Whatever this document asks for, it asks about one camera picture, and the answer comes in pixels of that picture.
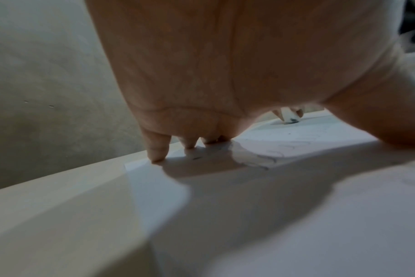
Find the hand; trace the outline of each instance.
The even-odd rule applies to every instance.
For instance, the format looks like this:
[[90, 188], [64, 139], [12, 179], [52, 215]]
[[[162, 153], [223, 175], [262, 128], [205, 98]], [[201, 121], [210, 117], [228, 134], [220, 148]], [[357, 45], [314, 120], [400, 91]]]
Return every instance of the hand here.
[[152, 161], [171, 136], [188, 148], [230, 139], [264, 112], [311, 102], [415, 142], [415, 80], [397, 44], [403, 0], [87, 4]]

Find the paper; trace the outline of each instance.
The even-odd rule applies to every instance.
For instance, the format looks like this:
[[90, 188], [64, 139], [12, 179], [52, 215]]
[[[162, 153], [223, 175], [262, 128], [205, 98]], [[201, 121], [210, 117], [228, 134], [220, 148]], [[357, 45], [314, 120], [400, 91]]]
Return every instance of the paper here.
[[415, 276], [415, 149], [332, 115], [126, 169], [163, 276]]

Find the wall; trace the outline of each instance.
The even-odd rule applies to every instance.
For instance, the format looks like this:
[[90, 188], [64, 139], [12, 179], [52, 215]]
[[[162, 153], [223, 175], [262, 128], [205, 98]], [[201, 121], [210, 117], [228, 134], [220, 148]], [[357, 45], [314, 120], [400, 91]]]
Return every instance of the wall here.
[[143, 149], [83, 2], [0, 0], [0, 188]]

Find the gray wall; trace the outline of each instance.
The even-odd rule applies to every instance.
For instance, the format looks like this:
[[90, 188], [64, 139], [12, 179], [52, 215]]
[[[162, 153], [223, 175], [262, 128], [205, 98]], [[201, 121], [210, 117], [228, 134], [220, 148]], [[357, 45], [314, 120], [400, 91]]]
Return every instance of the gray wall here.
[[143, 149], [83, 2], [0, 0], [0, 188]]

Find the sheet of paper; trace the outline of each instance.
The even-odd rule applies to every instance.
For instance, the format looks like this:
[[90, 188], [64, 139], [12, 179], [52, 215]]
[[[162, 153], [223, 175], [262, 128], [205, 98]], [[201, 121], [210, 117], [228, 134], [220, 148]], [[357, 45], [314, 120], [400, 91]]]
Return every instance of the sheet of paper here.
[[163, 276], [415, 276], [415, 149], [332, 115], [126, 170]]

